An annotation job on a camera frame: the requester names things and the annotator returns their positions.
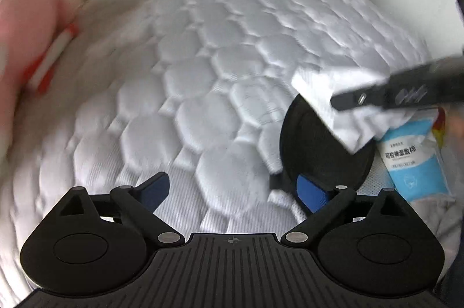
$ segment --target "circular pad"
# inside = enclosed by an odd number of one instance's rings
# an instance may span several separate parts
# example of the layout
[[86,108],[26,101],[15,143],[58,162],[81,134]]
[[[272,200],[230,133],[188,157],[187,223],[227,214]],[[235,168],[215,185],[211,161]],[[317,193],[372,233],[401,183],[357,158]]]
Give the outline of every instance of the circular pad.
[[364,258],[384,265],[403,262],[411,250],[406,240],[385,233],[369,235],[358,242],[358,251]]
[[104,238],[91,233],[76,233],[69,235],[55,244],[55,256],[63,262],[82,265],[103,257],[108,250]]

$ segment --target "silver rivet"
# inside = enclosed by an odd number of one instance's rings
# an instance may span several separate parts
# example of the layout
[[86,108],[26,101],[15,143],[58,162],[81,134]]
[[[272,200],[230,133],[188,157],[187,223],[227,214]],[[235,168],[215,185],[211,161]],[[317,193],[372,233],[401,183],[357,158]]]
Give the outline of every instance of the silver rivet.
[[359,105],[362,105],[362,104],[364,103],[364,101],[366,100],[366,97],[367,97],[367,94],[366,94],[366,93],[362,93],[362,94],[359,96],[358,104],[359,104]]
[[285,235],[285,238],[290,242],[305,242],[308,240],[308,235],[303,232],[290,232]]
[[158,236],[159,242],[163,244],[172,244],[180,240],[180,236],[175,232],[164,232]]

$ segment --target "white stripe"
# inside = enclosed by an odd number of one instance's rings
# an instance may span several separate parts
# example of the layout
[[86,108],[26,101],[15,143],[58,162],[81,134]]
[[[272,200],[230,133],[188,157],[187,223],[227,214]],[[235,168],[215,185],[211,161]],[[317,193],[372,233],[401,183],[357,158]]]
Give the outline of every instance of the white stripe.
[[36,90],[39,87],[48,70],[50,70],[52,65],[57,61],[71,40],[72,34],[69,30],[63,31],[57,37],[57,39],[49,47],[43,62],[37,68],[31,79],[27,82],[27,86],[29,88]]

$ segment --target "quilted hexagon pattern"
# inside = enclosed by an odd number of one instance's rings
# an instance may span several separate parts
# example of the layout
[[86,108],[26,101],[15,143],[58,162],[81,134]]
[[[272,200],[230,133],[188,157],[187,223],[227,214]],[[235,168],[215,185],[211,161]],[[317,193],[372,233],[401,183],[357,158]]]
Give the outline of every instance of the quilted hexagon pattern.
[[90,0],[79,21],[50,91],[17,110],[0,187],[3,308],[31,291],[19,250],[74,185],[108,193],[165,170],[171,194],[156,214],[187,238],[280,236],[304,219],[269,188],[295,68],[429,59],[367,0]]

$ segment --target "white cloth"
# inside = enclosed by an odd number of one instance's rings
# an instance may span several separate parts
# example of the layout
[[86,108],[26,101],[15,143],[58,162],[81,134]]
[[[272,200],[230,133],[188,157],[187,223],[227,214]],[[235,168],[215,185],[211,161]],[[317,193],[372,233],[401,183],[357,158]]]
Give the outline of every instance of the white cloth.
[[292,86],[311,105],[326,127],[347,151],[356,153],[373,137],[380,139],[389,128],[406,123],[412,110],[388,110],[363,106],[348,111],[337,111],[330,104],[336,93],[381,84],[387,75],[366,68],[298,68]]

